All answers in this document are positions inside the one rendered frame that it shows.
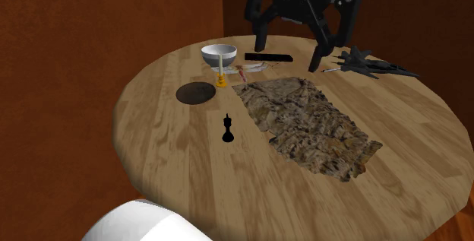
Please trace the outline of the round wooden table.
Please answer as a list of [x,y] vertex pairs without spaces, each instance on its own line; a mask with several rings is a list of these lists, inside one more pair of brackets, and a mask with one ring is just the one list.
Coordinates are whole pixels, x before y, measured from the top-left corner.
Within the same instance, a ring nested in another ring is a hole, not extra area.
[[249,81],[298,77],[314,83],[370,139],[383,144],[366,171],[349,182],[313,174],[285,160],[248,114],[230,75],[234,140],[210,146],[215,197],[214,241],[421,241],[466,206],[474,182],[474,149],[448,105],[419,80],[371,79],[308,63],[315,41],[269,36],[266,52],[279,63]]

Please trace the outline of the flat black bar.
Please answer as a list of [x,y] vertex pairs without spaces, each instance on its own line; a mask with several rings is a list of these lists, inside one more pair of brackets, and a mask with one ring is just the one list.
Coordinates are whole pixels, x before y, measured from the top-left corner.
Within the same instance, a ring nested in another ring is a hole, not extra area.
[[267,53],[245,53],[247,61],[264,61],[264,62],[292,62],[293,57],[288,54],[267,54]]

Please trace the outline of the dark round coaster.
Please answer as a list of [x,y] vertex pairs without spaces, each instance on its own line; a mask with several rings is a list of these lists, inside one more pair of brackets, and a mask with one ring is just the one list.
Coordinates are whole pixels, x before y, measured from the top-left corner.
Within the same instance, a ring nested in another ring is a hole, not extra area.
[[188,105],[198,105],[212,99],[216,88],[207,82],[191,82],[184,84],[176,91],[178,101]]

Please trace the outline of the white candle in gold holder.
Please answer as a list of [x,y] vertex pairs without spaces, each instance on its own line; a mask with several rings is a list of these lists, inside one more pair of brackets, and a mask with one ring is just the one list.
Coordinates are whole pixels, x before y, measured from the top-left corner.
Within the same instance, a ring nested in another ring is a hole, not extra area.
[[226,87],[227,86],[227,83],[225,81],[225,73],[223,72],[223,55],[220,53],[218,55],[218,79],[217,79],[217,82],[216,82],[216,86],[217,87]]

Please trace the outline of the dark toy jet plane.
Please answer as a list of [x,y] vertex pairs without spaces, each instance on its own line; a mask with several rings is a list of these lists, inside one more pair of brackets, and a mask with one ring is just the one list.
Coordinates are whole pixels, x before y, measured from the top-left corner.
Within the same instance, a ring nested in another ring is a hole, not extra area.
[[352,46],[350,52],[342,51],[341,55],[337,56],[338,59],[343,60],[337,64],[340,66],[341,71],[354,71],[374,79],[378,79],[374,73],[395,74],[410,77],[419,76],[418,74],[408,71],[399,65],[395,65],[383,60],[367,59],[367,56],[370,54],[371,50],[360,51],[357,46]]

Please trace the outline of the black chess piece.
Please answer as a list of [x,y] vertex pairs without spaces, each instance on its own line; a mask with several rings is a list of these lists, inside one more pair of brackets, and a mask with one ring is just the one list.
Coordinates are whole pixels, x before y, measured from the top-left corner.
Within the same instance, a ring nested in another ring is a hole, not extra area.
[[226,130],[222,136],[222,140],[227,143],[232,142],[234,140],[234,136],[230,131],[230,127],[232,126],[232,119],[229,118],[229,114],[226,114],[226,117],[223,119],[223,124]]

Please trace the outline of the brown patterned cloth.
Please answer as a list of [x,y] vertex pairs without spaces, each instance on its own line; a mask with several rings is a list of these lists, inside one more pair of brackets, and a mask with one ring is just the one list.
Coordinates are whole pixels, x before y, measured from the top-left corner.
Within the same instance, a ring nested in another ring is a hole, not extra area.
[[276,152],[312,173],[342,182],[365,172],[383,144],[369,141],[354,121],[307,79],[297,77],[234,86],[249,116]]

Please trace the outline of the white bowl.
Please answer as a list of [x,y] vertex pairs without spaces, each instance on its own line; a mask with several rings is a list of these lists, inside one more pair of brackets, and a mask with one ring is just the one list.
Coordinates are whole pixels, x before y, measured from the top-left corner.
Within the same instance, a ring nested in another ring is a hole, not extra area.
[[219,55],[222,56],[223,67],[227,67],[233,63],[237,54],[237,48],[228,44],[212,44],[201,49],[203,60],[210,67],[219,66]]

